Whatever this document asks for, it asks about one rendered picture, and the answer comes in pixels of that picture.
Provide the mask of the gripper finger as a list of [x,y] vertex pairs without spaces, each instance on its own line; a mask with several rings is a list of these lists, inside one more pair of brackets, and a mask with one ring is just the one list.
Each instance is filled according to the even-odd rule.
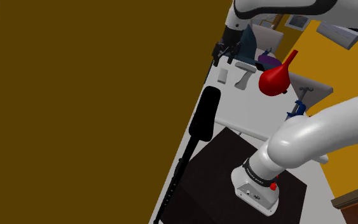
[[233,59],[238,55],[241,46],[242,46],[241,43],[237,43],[236,45],[229,47],[230,55],[227,60],[228,64],[231,64],[233,62]]
[[212,51],[213,63],[212,65],[217,67],[219,64],[220,58],[224,55],[226,47],[224,43],[216,43]]

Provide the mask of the dark blue cone-shaped object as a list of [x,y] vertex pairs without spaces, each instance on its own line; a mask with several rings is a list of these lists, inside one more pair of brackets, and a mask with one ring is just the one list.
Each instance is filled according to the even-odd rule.
[[257,41],[251,25],[248,25],[247,28],[243,31],[240,42],[242,45],[235,58],[237,60],[254,60],[257,49]]

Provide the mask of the small grey flat block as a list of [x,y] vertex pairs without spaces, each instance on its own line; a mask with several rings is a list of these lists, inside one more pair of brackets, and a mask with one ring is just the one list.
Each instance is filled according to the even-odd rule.
[[227,77],[228,77],[228,70],[225,69],[225,68],[221,68],[219,70],[219,74],[218,74],[218,77],[217,77],[217,81],[219,83],[222,83],[222,84],[226,84],[227,82]]

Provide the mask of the purple rounded object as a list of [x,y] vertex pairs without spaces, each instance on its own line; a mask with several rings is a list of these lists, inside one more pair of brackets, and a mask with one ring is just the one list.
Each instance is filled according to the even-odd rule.
[[279,59],[269,56],[267,53],[262,53],[258,56],[258,62],[262,64],[265,68],[275,68],[282,65]]

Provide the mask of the red long-necked vase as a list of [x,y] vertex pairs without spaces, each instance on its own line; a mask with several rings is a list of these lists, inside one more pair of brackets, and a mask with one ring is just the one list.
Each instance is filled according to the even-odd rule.
[[297,54],[298,51],[293,50],[282,65],[262,73],[258,81],[260,92],[267,96],[276,96],[287,92],[291,84],[289,65]]

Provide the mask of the dark robot stand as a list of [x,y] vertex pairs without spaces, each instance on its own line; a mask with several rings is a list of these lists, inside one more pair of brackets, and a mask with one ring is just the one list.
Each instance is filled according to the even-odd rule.
[[265,216],[235,195],[231,172],[256,151],[223,129],[186,167],[161,221],[163,224],[300,224],[306,184],[290,172],[278,178],[279,204]]

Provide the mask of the black long-handled brush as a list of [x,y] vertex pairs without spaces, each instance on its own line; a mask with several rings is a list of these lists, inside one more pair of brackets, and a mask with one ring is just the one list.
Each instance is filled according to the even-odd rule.
[[167,207],[177,185],[179,184],[185,172],[186,166],[188,165],[198,142],[209,142],[212,139],[214,122],[220,98],[221,91],[216,87],[207,86],[202,91],[198,105],[189,125],[188,132],[190,139],[186,145],[182,157],[179,159],[178,164],[176,165],[174,175],[158,209],[156,218],[153,220],[153,224],[159,223],[165,208]]

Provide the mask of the framed wall picture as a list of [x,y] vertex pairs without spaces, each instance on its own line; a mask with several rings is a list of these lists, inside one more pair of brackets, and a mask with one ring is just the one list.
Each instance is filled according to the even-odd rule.
[[310,21],[308,17],[303,15],[290,15],[285,26],[298,31],[304,31]]

